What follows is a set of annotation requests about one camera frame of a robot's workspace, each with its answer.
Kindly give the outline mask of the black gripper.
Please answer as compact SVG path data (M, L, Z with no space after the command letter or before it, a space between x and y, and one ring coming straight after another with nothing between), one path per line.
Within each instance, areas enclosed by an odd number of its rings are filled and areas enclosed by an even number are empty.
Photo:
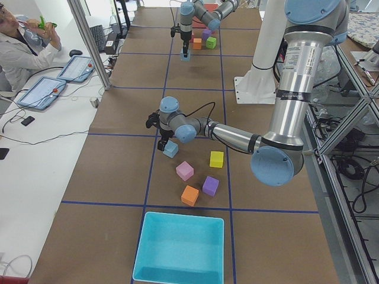
M169 142L169 139L174 136L174 132L172 130L166 130L162 126L159 127L159 132L161 139L158 141L157 148L160 151L165 151L165 147Z
M183 41L182 58L189 58L188 46L191 40L191 31L181 30L181 40Z

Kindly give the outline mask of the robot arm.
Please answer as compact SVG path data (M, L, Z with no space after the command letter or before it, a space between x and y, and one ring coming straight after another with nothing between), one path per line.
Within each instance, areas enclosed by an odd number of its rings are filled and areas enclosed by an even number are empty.
M179 9L179 23L171 28L171 37L179 33L183 41L181 59L184 61L190 60L189 44L192 38L192 21L194 17L198 18L208 29L214 31L219 28L224 18L237 10L238 6L238 0L228 0L224 1L214 11L209 12L203 1L182 2Z
M251 68L235 79L238 103L274 104L268 132L252 134L208 117L193 118L167 96L146 123L161 134L158 149L172 137L188 143L203 135L251 155L260 182L288 183L304 164L300 130L322 50L346 39L349 12L349 1L268 1Z

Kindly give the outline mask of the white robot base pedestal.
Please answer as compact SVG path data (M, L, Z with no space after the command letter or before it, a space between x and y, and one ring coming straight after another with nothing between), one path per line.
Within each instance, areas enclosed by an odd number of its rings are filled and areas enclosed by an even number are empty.
M284 1L267 2L251 68L244 76L235 77L238 104L275 103L273 68L287 25L284 6Z

